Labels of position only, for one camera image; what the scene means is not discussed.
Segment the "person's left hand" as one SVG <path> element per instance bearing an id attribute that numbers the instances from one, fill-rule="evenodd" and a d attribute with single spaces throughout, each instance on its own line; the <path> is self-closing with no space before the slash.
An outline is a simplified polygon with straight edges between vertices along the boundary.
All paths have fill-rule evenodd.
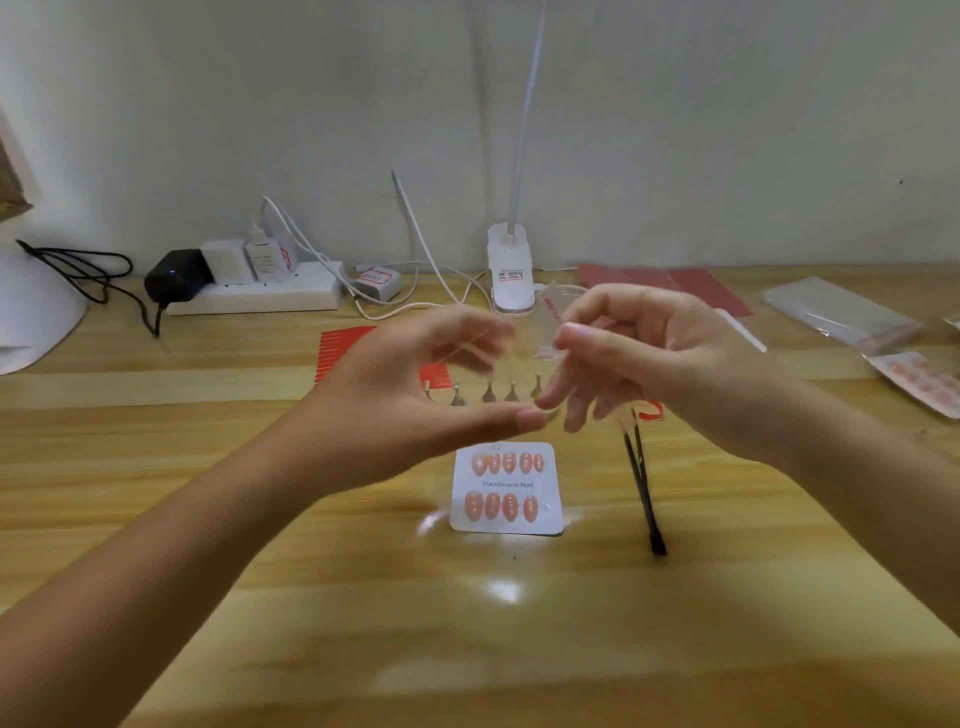
<path id="1" fill-rule="evenodd" d="M 298 488 L 314 501 L 449 454 L 420 449 L 428 410 L 454 407 L 425 397 L 421 366 L 445 360 L 489 374 L 513 334 L 510 321 L 471 306 L 432 308 L 366 334 L 284 418 L 292 429 L 290 467 Z"/>

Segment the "clear plastic bag red print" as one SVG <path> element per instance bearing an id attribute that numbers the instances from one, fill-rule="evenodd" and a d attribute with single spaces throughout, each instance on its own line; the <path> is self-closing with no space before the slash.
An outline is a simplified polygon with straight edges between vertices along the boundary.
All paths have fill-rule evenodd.
<path id="1" fill-rule="evenodd" d="M 554 346 L 563 316 L 586 292 L 584 286 L 554 280 L 534 285 L 534 305 L 530 310 L 520 313 L 496 310 L 513 325 L 513 337 L 496 364 L 497 371 L 509 379 L 520 380 L 554 367 L 564 357 Z"/>

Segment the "person's right forearm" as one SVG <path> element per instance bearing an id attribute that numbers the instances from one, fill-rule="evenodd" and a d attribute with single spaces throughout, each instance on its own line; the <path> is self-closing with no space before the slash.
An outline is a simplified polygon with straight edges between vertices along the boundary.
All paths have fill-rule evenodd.
<path id="1" fill-rule="evenodd" d="M 750 388 L 762 462 L 960 637 L 960 463 L 781 370 Z"/>

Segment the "white nail display card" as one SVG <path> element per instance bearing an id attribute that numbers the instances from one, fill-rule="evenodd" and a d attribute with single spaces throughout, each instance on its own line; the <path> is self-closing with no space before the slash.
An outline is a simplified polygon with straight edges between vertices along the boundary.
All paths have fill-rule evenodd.
<path id="1" fill-rule="evenodd" d="M 455 454 L 451 528 L 555 537 L 566 527 L 556 453 L 545 442 L 482 443 Z"/>

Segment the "set of pink press-on nails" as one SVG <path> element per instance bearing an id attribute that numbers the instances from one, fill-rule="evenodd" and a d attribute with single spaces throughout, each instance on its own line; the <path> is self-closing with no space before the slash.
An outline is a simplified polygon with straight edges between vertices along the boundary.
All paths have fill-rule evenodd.
<path id="1" fill-rule="evenodd" d="M 547 520 L 555 501 L 542 447 L 497 444 L 457 455 L 452 500 L 468 527 L 515 532 Z"/>

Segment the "plain red sheet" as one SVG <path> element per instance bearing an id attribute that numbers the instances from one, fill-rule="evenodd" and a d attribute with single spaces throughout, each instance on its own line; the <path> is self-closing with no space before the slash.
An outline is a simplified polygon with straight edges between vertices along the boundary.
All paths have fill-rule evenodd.
<path id="1" fill-rule="evenodd" d="M 586 288 L 626 284 L 675 290 L 695 296 L 714 309 L 724 310 L 737 319 L 753 315 L 749 306 L 706 268 L 618 268 L 599 263 L 579 263 L 576 273 L 580 285 Z"/>

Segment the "white clip desk lamp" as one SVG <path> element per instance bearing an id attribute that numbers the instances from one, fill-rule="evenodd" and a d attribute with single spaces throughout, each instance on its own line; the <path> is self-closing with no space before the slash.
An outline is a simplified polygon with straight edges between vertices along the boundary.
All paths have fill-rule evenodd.
<path id="1" fill-rule="evenodd" d="M 507 220 L 487 230 L 487 268 L 493 308 L 509 316 L 524 316 L 534 309 L 536 292 L 533 257 L 526 230 L 519 223 L 524 147 L 546 36 L 549 0 L 539 0 L 534 47 L 527 73 L 519 132 L 511 169 Z"/>

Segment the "black tweezers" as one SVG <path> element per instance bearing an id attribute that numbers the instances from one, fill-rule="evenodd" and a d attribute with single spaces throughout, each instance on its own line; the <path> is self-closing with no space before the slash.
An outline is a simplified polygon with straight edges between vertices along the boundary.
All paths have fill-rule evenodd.
<path id="1" fill-rule="evenodd" d="M 640 421 L 636 408 L 631 404 L 623 407 L 618 414 L 622 438 L 630 461 L 635 487 L 638 491 L 644 518 L 649 534 L 650 550 L 654 557 L 665 558 L 668 555 L 666 541 L 659 528 L 652 501 L 642 446 Z"/>

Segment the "small white charger red label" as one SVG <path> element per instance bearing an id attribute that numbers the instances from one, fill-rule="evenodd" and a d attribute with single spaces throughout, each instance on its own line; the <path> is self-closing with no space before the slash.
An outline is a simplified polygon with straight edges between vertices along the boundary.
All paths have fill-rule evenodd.
<path id="1" fill-rule="evenodd" d="M 362 271 L 358 270 L 352 286 L 367 300 L 388 304 L 396 300 L 402 292 L 402 275 L 392 268 L 369 266 Z"/>

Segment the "clear zip bag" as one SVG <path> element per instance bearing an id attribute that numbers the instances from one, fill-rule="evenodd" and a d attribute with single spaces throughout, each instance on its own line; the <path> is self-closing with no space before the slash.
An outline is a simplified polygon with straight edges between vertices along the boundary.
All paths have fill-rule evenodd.
<path id="1" fill-rule="evenodd" d="M 817 276 L 769 288 L 761 299 L 867 358 L 911 343 L 924 329 L 920 321 Z"/>

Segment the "white power strip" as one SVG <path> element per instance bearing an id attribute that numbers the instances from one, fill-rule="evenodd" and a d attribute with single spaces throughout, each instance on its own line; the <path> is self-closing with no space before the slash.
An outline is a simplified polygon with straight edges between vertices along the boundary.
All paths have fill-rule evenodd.
<path id="1" fill-rule="evenodd" d="M 343 292 L 336 276 L 348 273 L 342 261 L 301 263 L 282 282 L 242 285 L 210 284 L 186 302 L 170 304 L 170 316 L 202 316 L 214 314 L 273 313 L 336 310 Z"/>

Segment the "white charger with label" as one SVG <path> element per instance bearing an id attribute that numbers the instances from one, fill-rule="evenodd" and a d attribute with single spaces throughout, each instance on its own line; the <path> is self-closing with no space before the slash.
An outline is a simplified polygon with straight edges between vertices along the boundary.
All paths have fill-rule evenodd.
<path id="1" fill-rule="evenodd" d="M 282 284 L 293 275 L 295 266 L 279 238 L 254 224 L 246 237 L 245 251 L 256 280 L 264 285 Z"/>

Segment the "plain white plug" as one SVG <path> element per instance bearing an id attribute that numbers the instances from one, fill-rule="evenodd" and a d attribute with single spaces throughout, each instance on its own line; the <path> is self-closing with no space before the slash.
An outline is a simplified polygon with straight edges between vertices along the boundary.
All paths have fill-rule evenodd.
<path id="1" fill-rule="evenodd" d="M 245 239 L 207 240 L 200 244 L 199 250 L 215 285 L 253 285 L 258 282 L 247 255 Z"/>

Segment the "nail card in clear sleeve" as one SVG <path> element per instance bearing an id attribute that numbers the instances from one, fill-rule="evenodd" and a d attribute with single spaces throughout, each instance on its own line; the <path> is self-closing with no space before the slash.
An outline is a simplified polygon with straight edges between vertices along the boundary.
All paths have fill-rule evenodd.
<path id="1" fill-rule="evenodd" d="M 960 378 L 939 370 L 924 355 L 905 351 L 867 357 L 866 361 L 916 401 L 960 421 Z"/>

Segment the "black power adapter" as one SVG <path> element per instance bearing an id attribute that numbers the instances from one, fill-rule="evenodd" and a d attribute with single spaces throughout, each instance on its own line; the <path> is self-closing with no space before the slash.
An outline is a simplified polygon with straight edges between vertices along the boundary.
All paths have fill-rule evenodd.
<path id="1" fill-rule="evenodd" d="M 210 266 L 199 248 L 167 252 L 143 281 L 147 296 L 161 309 L 193 301 L 213 284 Z"/>

